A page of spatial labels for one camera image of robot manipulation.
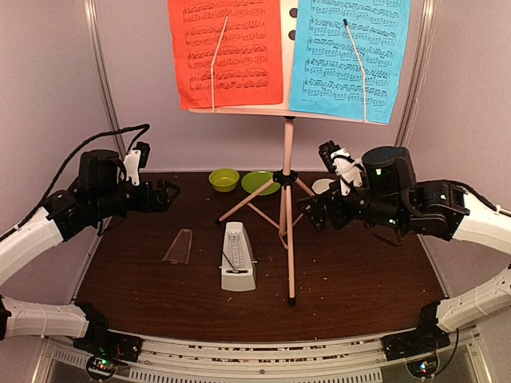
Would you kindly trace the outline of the pink music stand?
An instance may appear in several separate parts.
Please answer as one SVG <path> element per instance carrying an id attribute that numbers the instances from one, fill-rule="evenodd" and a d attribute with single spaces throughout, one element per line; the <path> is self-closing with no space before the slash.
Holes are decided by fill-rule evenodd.
<path id="1" fill-rule="evenodd" d="M 278 235 L 283 244 L 283 247 L 287 250 L 287 280 L 288 280 L 288 299 L 287 304 L 290 307 L 296 305 L 295 296 L 295 254 L 294 254 L 294 239 L 293 239 L 293 227 L 299 222 L 299 219 L 293 218 L 293 207 L 292 207 L 292 186 L 298 185 L 308 195 L 314 195 L 315 193 L 298 177 L 298 174 L 291 169 L 291 155 L 293 148 L 293 137 L 294 137 L 294 119 L 291 112 L 284 109 L 272 109 L 270 106 L 265 105 L 262 108 L 256 108 L 251 106 L 235 106 L 235 107 L 223 107 L 218 108 L 216 102 L 212 102 L 210 109 L 197 109 L 197 113 L 207 114 L 259 114 L 263 115 L 269 112 L 274 116 L 282 116 L 284 122 L 284 139 L 283 139 L 283 168 L 273 175 L 273 178 L 257 188 L 249 196 L 238 202 L 237 205 L 232 207 L 230 210 L 222 214 L 216 219 L 217 224 L 225 223 L 229 217 L 235 212 L 239 211 L 242 207 L 248 206 L 254 210 L 261 217 L 266 219 L 270 224 L 278 229 Z M 267 188 L 274 184 L 280 186 L 281 200 L 279 205 L 279 222 L 275 222 L 259 208 L 257 208 L 252 200 L 257 196 L 261 195 Z"/>

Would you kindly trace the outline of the clear metronome front cover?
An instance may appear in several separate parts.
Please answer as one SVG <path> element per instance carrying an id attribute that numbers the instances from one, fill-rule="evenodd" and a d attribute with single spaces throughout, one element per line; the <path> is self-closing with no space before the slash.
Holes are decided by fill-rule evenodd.
<path id="1" fill-rule="evenodd" d="M 192 236 L 192 230 L 187 228 L 180 229 L 170 247 L 165 252 L 162 261 L 172 264 L 181 263 L 188 265 L 192 248 Z"/>

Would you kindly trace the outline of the white metronome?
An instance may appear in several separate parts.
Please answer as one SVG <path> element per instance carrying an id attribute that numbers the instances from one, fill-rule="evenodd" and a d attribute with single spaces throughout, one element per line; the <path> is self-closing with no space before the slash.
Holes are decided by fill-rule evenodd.
<path id="1" fill-rule="evenodd" d="M 227 222 L 220 265 L 221 289 L 247 292 L 256 289 L 256 260 L 241 222 Z"/>

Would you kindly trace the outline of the blue felt sheet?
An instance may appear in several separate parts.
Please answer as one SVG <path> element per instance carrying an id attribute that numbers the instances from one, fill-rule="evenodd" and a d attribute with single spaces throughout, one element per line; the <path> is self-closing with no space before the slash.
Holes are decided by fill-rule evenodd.
<path id="1" fill-rule="evenodd" d="M 299 2 L 290 110 L 389 124 L 410 8 L 394 0 Z"/>

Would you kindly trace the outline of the red sheet music page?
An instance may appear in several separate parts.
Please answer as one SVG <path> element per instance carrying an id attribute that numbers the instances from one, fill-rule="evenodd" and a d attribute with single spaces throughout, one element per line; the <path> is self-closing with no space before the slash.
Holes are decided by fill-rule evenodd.
<path id="1" fill-rule="evenodd" d="M 283 102 L 278 1 L 170 1 L 182 109 Z"/>

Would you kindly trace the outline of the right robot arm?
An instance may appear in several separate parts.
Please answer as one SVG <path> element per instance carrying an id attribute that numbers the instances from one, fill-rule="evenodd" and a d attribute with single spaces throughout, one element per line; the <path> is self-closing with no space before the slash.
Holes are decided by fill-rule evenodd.
<path id="1" fill-rule="evenodd" d="M 359 220 L 368 231 L 376 226 L 391 228 L 397 236 L 395 245 L 413 233 L 510 252 L 510 214 L 459 182 L 435 180 L 411 188 L 372 184 L 352 188 L 346 195 L 330 187 L 301 199 L 297 207 L 317 231 L 327 223 L 342 229 Z M 463 294 L 424 306 L 418 328 L 410 333 L 410 346 L 426 352 L 439 340 L 440 332 L 453 332 L 509 305 L 510 269 L 505 268 Z"/>

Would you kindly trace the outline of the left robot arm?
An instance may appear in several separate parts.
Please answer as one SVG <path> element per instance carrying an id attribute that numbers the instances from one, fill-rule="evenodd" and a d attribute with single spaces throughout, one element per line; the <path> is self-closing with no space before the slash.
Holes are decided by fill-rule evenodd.
<path id="1" fill-rule="evenodd" d="M 47 250 L 69 241 L 104 219 L 130 211 L 166 212 L 180 188 L 166 180 L 138 186 L 121 181 L 105 191 L 58 191 L 48 197 L 27 223 L 8 231 L 1 241 L 1 281 L 6 282 Z M 1 298 L 1 337 L 66 336 L 83 338 L 98 354 L 107 354 L 115 338 L 106 320 L 89 305 L 50 305 Z"/>

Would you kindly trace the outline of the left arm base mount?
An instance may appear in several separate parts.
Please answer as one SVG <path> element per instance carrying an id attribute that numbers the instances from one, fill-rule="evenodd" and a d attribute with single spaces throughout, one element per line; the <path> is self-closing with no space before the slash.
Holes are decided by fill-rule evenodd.
<path id="1" fill-rule="evenodd" d="M 143 339 L 133 335 L 108 331 L 106 338 L 93 341 L 91 337 L 73 339 L 73 347 L 89 354 L 85 371 L 93 381 L 112 378 L 120 367 L 137 362 Z"/>

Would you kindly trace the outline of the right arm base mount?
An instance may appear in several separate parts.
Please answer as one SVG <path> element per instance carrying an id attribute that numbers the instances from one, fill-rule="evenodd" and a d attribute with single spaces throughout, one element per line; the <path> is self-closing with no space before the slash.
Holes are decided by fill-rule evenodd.
<path id="1" fill-rule="evenodd" d="M 382 347 L 387 361 L 403 360 L 408 373 L 416 379 L 434 379 L 442 370 L 438 351 L 450 345 L 450 336 L 422 334 L 417 330 L 386 335 Z"/>

